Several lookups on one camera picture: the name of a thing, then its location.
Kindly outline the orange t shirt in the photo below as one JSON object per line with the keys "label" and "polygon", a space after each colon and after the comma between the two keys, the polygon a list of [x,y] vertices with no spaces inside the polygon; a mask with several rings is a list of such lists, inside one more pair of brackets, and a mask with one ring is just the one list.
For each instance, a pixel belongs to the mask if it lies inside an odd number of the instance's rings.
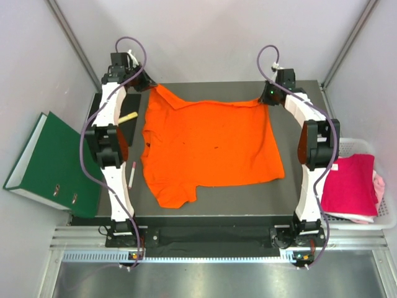
{"label": "orange t shirt", "polygon": [[143,176],[163,208],[178,209],[203,187],[245,186],[285,177],[269,108],[179,98],[151,90],[143,126]]}

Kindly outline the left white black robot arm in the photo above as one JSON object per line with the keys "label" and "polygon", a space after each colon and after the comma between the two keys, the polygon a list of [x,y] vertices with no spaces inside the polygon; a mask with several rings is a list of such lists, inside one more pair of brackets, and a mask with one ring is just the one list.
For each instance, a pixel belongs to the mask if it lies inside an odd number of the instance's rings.
{"label": "left white black robot arm", "polygon": [[119,127],[119,118],[128,88],[143,92],[155,87],[156,83],[131,52],[115,52],[110,57],[111,64],[102,77],[99,108],[88,118],[83,137],[104,177],[103,181],[95,179],[94,182],[106,188],[110,199],[111,223],[105,245],[139,248],[141,232],[134,220],[126,179],[129,149]]}

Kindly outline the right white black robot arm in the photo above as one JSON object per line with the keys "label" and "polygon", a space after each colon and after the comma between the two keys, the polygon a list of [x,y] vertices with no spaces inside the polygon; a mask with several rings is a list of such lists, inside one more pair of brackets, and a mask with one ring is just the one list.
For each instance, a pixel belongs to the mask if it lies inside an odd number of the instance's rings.
{"label": "right white black robot arm", "polygon": [[303,176],[288,240],[302,246],[311,239],[324,237],[321,200],[326,177],[339,154],[340,123],[316,107],[302,88],[296,87],[293,69],[274,64],[272,71],[273,76],[265,79],[259,102],[283,106],[301,127],[297,157]]}

